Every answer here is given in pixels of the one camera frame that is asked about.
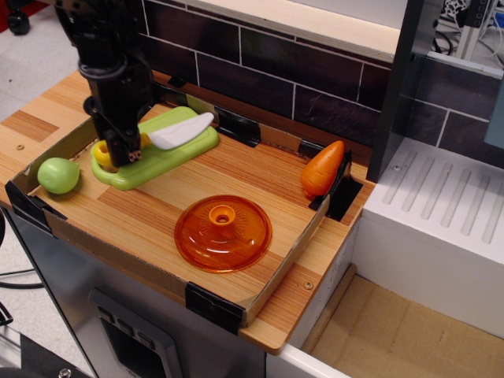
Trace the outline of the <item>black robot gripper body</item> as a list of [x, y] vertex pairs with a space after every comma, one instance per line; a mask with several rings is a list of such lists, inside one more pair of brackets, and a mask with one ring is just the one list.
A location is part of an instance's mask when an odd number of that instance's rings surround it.
[[152, 71], [140, 49], [133, 1], [56, 1], [78, 69], [91, 90], [84, 103], [103, 128], [136, 130], [152, 102]]

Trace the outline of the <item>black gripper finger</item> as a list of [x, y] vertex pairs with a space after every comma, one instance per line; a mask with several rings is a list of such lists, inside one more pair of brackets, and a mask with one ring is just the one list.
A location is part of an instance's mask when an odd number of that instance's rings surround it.
[[94, 156], [100, 165], [113, 165], [109, 142], [113, 141], [115, 133], [101, 114], [93, 112], [92, 118], [99, 138]]
[[137, 126], [119, 128], [113, 135], [113, 165], [122, 167], [141, 158], [141, 138]]

